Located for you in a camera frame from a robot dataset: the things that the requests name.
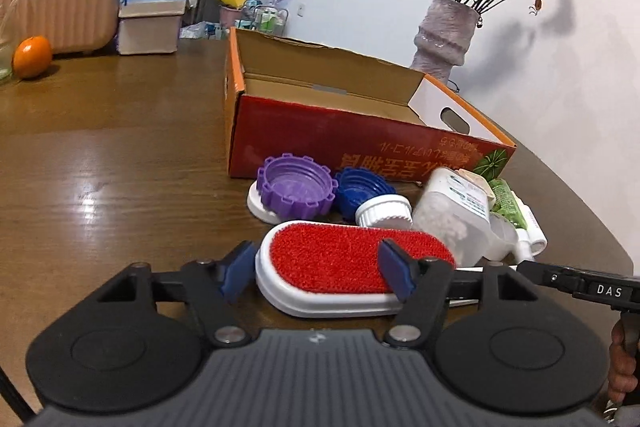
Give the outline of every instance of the orange fruit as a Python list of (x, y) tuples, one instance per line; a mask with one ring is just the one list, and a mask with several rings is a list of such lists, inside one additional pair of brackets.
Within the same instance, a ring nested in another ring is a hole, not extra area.
[(14, 51), (14, 73), (19, 78), (33, 78), (49, 68), (51, 59), (51, 44), (47, 38), (30, 37)]

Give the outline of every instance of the brown table surface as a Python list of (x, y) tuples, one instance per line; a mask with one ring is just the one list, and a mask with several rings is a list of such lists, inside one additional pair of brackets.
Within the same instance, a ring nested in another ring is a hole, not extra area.
[[(175, 55), (65, 58), (48, 78), (0, 87), (0, 365), (32, 407), (40, 408), (24, 369), (29, 343), (111, 275), (134, 261), (169, 271), (217, 259), (269, 230), (245, 206), (251, 181), (226, 175), (224, 52), (220, 42), (181, 41)], [(542, 260), (631, 272), (602, 223), (530, 152), (516, 152), (505, 176), (549, 239)], [(412, 201), (419, 194), (412, 184), (400, 191)], [(253, 331), (380, 333), (389, 320), (294, 319), (255, 287), (237, 308)], [(610, 312), (578, 308), (606, 337)], [(17, 423), (0, 401), (0, 425)]]

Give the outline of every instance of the red brush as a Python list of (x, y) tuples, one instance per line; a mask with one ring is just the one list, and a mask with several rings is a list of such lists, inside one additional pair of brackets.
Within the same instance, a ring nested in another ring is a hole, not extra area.
[(258, 286), (292, 315), (393, 313), (398, 300), (378, 270), (383, 239), (393, 239), (415, 259), (437, 257), (456, 265), (447, 247), (424, 232), (291, 221), (264, 238), (256, 261)]

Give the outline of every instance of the red cardboard box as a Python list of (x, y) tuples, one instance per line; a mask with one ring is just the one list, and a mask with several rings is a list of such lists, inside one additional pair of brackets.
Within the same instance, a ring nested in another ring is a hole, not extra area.
[(422, 181), (438, 166), (492, 179), (515, 150), (434, 78), (320, 44), (232, 28), (225, 82), (234, 177), (255, 178), (265, 158), (290, 152), (389, 180)]

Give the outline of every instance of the purple plastic decoration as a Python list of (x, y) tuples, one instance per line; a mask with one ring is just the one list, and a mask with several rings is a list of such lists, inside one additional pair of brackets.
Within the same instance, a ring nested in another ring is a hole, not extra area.
[(257, 185), (262, 204), (280, 219), (313, 219), (327, 214), (338, 188), (329, 167), (291, 153), (267, 158), (258, 169)]

